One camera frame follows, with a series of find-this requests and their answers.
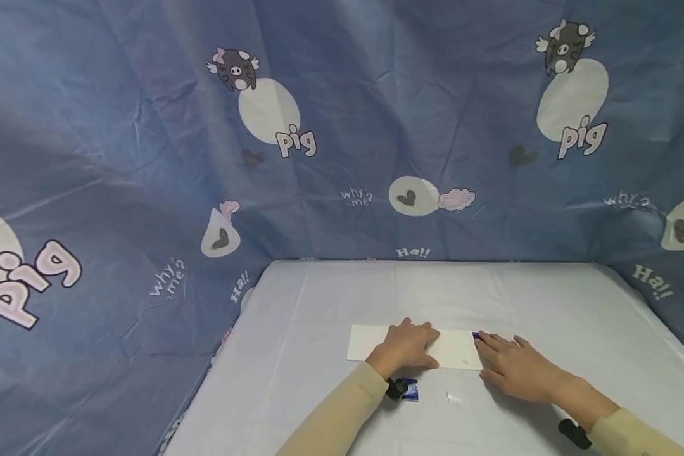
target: blue object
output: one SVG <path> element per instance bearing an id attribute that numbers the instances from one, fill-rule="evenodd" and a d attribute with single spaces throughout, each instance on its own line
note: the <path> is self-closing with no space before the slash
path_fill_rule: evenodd
<path id="1" fill-rule="evenodd" d="M 684 1 L 0 1 L 0 455 L 159 451 L 285 258 L 593 261 L 684 344 Z"/>
<path id="2" fill-rule="evenodd" d="M 410 400 L 410 402 L 418 402 L 418 380 L 415 379 L 401 379 L 406 387 L 405 392 L 401 395 L 401 399 Z"/>

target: white paper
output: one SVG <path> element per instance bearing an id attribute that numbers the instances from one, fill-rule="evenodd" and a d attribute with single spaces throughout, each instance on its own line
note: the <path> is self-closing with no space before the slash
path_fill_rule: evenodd
<path id="1" fill-rule="evenodd" d="M 444 369 L 483 369 L 472 331 L 439 330 L 441 337 L 428 345 L 428 354 Z"/>
<path id="2" fill-rule="evenodd" d="M 352 325 L 350 345 L 347 346 L 347 359 L 364 361 L 380 342 L 387 336 L 387 326 Z"/>
<path id="3" fill-rule="evenodd" d="M 387 326 L 352 325 L 347 359 L 367 359 L 372 349 L 385 340 L 387 331 Z M 438 361 L 442 369 L 483 369 L 472 331 L 442 330 L 441 336 L 428 346 L 427 352 Z"/>

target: hand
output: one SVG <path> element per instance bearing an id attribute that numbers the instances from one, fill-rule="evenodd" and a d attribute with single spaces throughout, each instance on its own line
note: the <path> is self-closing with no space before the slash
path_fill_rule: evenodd
<path id="1" fill-rule="evenodd" d="M 519 336 L 514 336 L 515 341 L 508 341 L 483 331 L 478 335 L 476 348 L 492 364 L 492 369 L 481 371 L 481 378 L 506 394 L 531 402 L 552 403 L 577 379 L 550 363 Z"/>
<path id="2" fill-rule="evenodd" d="M 383 379 L 402 367 L 435 369 L 438 361 L 426 353 L 426 345 L 438 339 L 439 335 L 441 333 L 434 330 L 429 322 L 413 325 L 406 317 L 400 325 L 390 325 L 385 341 L 375 347 L 366 362 Z"/>

